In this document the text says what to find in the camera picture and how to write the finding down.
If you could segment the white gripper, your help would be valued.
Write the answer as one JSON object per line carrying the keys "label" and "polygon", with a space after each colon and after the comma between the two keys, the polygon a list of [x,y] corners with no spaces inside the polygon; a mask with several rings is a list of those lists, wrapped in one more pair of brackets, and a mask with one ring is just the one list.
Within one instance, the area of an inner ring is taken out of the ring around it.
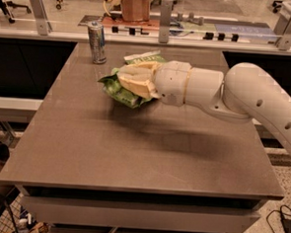
{"label": "white gripper", "polygon": [[[191,65],[187,62],[147,61],[122,66],[117,73],[120,85],[144,99],[158,99],[162,103],[179,107],[183,105],[184,88]],[[148,76],[156,73],[155,83]]]}

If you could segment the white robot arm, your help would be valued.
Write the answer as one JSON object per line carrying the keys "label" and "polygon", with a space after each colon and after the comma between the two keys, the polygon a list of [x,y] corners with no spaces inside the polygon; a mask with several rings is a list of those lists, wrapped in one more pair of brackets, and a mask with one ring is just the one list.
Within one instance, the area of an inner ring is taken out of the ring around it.
{"label": "white robot arm", "polygon": [[170,106],[196,107],[236,123],[256,119],[291,156],[291,97],[252,63],[234,65],[223,73],[187,62],[151,61],[122,66],[117,78],[124,89]]}

